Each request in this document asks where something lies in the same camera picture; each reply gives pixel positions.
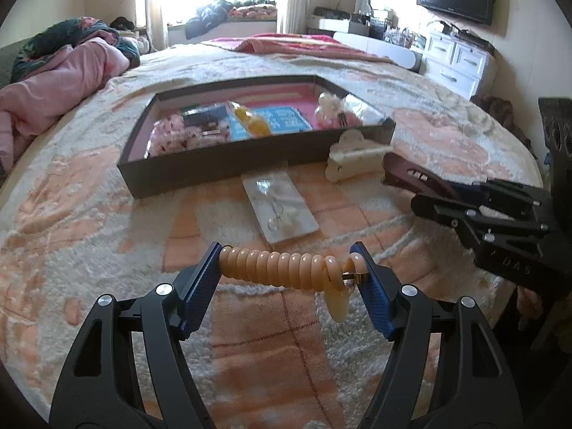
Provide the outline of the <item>cream claw hair clip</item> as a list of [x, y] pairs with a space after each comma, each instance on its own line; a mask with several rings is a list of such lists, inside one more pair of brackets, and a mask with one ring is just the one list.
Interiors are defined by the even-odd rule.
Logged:
[[383, 158], [394, 148], [365, 138], [357, 129], [344, 132], [330, 147], [325, 178], [336, 183], [370, 173], [383, 173]]

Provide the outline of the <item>white pearl hair accessory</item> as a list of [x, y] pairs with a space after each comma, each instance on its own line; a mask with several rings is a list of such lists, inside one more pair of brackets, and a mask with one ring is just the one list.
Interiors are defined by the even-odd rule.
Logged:
[[342, 100], [326, 92], [318, 98], [314, 117], [320, 129], [347, 128], [352, 125], [351, 115], [346, 112]]

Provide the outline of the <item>earrings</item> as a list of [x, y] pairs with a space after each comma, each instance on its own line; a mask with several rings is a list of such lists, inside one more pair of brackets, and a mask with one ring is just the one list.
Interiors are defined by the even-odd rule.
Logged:
[[319, 230], [285, 168], [244, 174], [241, 181], [268, 244], [280, 244]]

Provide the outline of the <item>yellow bangles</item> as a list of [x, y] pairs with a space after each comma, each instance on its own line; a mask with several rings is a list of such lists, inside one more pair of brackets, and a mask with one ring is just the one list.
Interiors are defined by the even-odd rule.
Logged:
[[263, 116], [248, 109], [245, 105], [230, 102], [230, 109], [234, 117], [241, 123], [242, 128], [253, 138], [269, 137], [271, 126]]

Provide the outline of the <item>polka dot fabric scrunchie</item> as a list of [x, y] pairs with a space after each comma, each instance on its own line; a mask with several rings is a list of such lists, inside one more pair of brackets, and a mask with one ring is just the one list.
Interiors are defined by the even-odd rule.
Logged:
[[225, 119], [186, 125], [184, 117], [174, 113], [153, 124], [144, 157], [152, 158], [224, 144], [229, 139], [230, 126]]

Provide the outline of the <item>blue small jewelry box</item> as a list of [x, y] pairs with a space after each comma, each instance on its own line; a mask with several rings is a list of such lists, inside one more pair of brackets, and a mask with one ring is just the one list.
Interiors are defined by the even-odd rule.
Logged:
[[212, 105], [191, 105], [182, 109], [180, 115], [183, 118], [185, 128], [188, 127], [217, 127], [221, 121], [227, 119], [228, 112], [224, 103]]

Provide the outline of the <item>white drawer cabinet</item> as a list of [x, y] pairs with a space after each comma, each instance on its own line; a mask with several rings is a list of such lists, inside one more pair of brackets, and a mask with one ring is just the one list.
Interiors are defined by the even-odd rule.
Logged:
[[475, 96], [490, 95], [496, 60], [478, 46], [442, 33], [430, 33], [420, 74], [470, 100]]

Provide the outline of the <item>cream patterned bedspread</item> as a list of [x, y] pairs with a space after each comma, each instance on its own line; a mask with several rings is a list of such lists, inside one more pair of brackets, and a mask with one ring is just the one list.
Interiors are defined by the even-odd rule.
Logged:
[[[214, 241], [266, 248], [241, 179], [134, 199], [116, 165], [155, 94], [259, 75], [319, 75], [351, 91], [395, 120], [396, 152], [445, 178], [542, 183], [490, 115], [389, 63], [208, 45], [147, 55], [37, 139], [1, 192], [1, 359], [40, 414], [99, 295], [145, 295]], [[354, 428], [391, 346], [359, 295], [338, 324], [321, 295], [223, 280], [182, 349], [220, 428]]]

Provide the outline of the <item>white dressing desk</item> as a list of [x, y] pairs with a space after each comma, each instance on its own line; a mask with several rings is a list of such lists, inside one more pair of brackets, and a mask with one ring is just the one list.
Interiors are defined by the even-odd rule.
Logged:
[[308, 35], [329, 35], [335, 41], [351, 48], [378, 57], [388, 57], [400, 67], [418, 73], [422, 61], [421, 54], [404, 46], [383, 41], [375, 32], [376, 29], [380, 29], [380, 26], [371, 25], [365, 15], [322, 7], [316, 7], [314, 13], [306, 19]]

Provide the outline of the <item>dark cardboard box tray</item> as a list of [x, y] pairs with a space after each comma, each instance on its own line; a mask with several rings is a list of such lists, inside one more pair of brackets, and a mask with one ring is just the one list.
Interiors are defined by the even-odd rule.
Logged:
[[318, 97], [329, 93], [346, 96], [372, 111], [373, 119], [357, 130], [373, 143], [388, 145], [395, 122], [373, 105], [318, 75], [271, 75], [226, 79], [160, 92], [152, 97], [137, 120], [120, 158], [118, 170], [134, 198], [146, 198], [168, 191], [219, 179], [236, 177], [280, 164], [301, 165], [328, 159], [331, 145], [347, 130], [329, 129], [274, 133], [267, 138], [244, 138], [225, 144], [146, 157], [147, 142], [159, 119], [181, 109], [205, 107], [231, 100], [250, 108], [292, 107], [303, 119], [312, 121]]

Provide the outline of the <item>pink red blanket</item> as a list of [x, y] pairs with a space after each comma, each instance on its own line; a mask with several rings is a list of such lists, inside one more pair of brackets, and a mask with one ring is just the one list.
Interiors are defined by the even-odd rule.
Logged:
[[307, 55], [327, 59], [357, 60], [394, 64], [388, 56], [377, 56], [351, 48], [325, 35], [263, 33], [241, 38], [216, 38], [203, 42], [214, 46], [249, 54]]

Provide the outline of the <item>pink quilt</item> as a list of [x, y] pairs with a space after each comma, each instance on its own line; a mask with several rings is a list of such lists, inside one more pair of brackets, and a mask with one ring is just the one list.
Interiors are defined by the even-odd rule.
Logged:
[[35, 137], [122, 75], [130, 61], [99, 37], [76, 48], [67, 46], [54, 69], [32, 75], [1, 89], [1, 172], [12, 171]]

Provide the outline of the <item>clothes pile on windowsill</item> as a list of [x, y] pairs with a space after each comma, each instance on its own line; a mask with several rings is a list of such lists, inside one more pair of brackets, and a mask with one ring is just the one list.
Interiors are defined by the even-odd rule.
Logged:
[[192, 40], [204, 36], [228, 21], [275, 20], [276, 18], [276, 3], [271, 0], [247, 0], [245, 2], [219, 0], [197, 9], [196, 15], [185, 23], [185, 38]]

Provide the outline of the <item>dark floral duvet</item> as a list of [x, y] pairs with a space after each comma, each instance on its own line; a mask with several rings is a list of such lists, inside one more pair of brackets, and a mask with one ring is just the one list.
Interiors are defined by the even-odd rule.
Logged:
[[97, 37], [118, 49], [129, 60], [130, 68], [140, 66], [136, 44], [121, 37], [102, 19], [82, 16], [53, 24], [29, 39], [15, 56], [11, 82], [21, 82], [31, 75], [54, 69], [78, 45]]

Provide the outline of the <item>grey green headboard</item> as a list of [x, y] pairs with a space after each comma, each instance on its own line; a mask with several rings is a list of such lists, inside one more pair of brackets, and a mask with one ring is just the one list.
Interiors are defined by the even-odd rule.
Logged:
[[25, 75], [29, 61], [27, 51], [24, 49], [30, 38], [23, 39], [0, 49], [0, 88], [4, 88], [13, 81], [13, 70], [19, 79]]

